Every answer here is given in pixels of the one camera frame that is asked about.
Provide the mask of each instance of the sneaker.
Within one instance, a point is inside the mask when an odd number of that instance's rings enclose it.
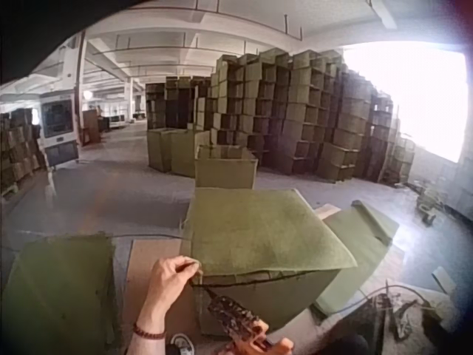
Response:
[[[192,341],[185,334],[175,334],[171,338],[171,344],[179,348],[180,355],[195,355],[194,344],[192,344]]]

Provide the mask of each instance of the window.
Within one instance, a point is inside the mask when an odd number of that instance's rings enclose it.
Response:
[[[468,114],[462,53],[421,42],[377,42],[350,46],[344,58],[350,69],[392,96],[403,133],[458,162]]]

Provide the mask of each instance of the red beaded bracelet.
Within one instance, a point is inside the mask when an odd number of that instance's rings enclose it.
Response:
[[[160,334],[152,334],[144,331],[140,327],[136,325],[136,323],[133,324],[133,332],[138,335],[139,337],[142,337],[144,339],[150,339],[150,340],[162,340],[166,338],[166,331]]]

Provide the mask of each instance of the concrete floor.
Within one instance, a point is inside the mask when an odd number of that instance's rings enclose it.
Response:
[[[104,138],[102,144],[82,149],[80,163],[66,163],[49,177],[37,178],[4,216],[2,286],[25,243],[44,236],[104,231],[120,236],[114,239],[115,280],[122,291],[133,239],[180,235],[194,180],[148,167],[144,123],[106,133]],[[431,273],[443,266],[457,283],[454,302],[463,307],[473,269],[472,232],[441,213],[432,227],[426,227],[415,211],[414,192],[357,179],[321,183],[268,170],[258,172],[256,188],[296,188],[314,208],[331,203],[344,209],[353,200],[370,203],[401,225],[394,239],[405,252],[401,282],[440,291]]]

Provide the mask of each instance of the ceiling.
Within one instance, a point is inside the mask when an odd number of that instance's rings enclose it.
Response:
[[[86,29],[84,89],[116,97],[133,77],[135,92],[167,75],[210,75],[222,54],[328,50],[368,41],[462,44],[442,0],[159,0],[105,18]],[[386,28],[390,16],[395,29]],[[61,46],[36,68],[61,77]],[[26,87],[26,92],[41,91]]]

